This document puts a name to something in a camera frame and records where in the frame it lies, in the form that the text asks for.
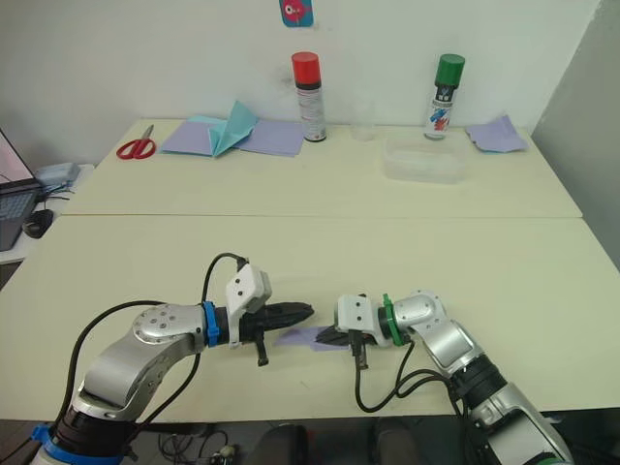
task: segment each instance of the spray can label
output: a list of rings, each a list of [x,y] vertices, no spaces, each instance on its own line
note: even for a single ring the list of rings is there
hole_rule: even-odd
[[[297,88],[303,136],[308,140],[326,138],[326,116],[321,88],[306,90]]]
[[[450,124],[450,111],[456,95],[453,85],[438,84],[435,96],[431,100],[430,109],[426,116],[424,133],[434,139],[442,139]]]

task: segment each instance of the spray can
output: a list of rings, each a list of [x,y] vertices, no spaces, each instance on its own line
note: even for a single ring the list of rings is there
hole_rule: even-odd
[[[326,138],[326,116],[321,92],[319,56],[300,51],[292,56],[294,85],[297,88],[303,136],[311,142]]]
[[[450,124],[450,111],[464,66],[465,58],[461,55],[446,53],[439,58],[435,76],[435,95],[430,102],[424,127],[424,135],[429,139],[440,140],[446,136]]]

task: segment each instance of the red cap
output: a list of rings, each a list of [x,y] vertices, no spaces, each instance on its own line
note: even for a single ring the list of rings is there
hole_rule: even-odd
[[[316,84],[321,81],[319,55],[311,51],[299,51],[293,59],[294,81],[299,84]]]

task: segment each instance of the purple cloth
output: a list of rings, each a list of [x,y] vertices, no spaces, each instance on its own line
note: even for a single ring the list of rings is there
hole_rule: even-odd
[[[292,327],[275,341],[275,346],[309,346],[315,352],[348,351],[349,346],[331,346],[316,342],[317,335],[327,326]]]
[[[163,152],[212,155],[208,128],[212,124],[184,121],[162,144]]]
[[[252,134],[234,146],[250,152],[294,157],[302,143],[301,123],[261,119]]]
[[[507,115],[487,124],[469,126],[465,131],[480,150],[512,152],[527,149],[527,142],[519,136]]]

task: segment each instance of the laptop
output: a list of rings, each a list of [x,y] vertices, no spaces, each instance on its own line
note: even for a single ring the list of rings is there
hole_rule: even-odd
[[[41,184],[0,130],[0,252],[16,243],[40,192]]]

